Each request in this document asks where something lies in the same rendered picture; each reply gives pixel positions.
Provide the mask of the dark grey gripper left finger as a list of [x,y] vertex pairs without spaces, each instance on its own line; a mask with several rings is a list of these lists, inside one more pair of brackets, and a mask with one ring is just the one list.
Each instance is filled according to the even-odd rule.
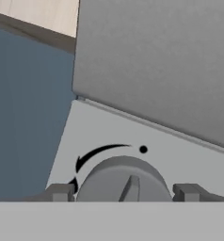
[[74,201],[74,184],[52,184],[35,196],[24,198],[24,201]]

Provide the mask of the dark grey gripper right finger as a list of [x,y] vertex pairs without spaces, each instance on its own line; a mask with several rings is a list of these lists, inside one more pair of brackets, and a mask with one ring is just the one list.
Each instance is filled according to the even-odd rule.
[[175,184],[174,201],[224,201],[224,197],[213,194],[197,184]]

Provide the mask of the grey stove knob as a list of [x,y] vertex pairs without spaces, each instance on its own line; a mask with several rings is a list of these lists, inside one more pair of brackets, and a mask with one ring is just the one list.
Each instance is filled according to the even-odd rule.
[[77,201],[172,201],[162,175],[132,156],[114,156],[98,164],[85,179]]

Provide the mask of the grey stove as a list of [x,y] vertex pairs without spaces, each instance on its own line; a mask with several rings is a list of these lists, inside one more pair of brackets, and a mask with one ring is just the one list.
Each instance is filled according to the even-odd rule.
[[50,184],[125,155],[224,197],[224,0],[79,0],[72,89]]

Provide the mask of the blue cupboard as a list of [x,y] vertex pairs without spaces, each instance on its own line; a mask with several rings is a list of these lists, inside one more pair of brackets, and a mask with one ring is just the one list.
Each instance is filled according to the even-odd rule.
[[0,200],[45,187],[66,123],[73,55],[0,30]]

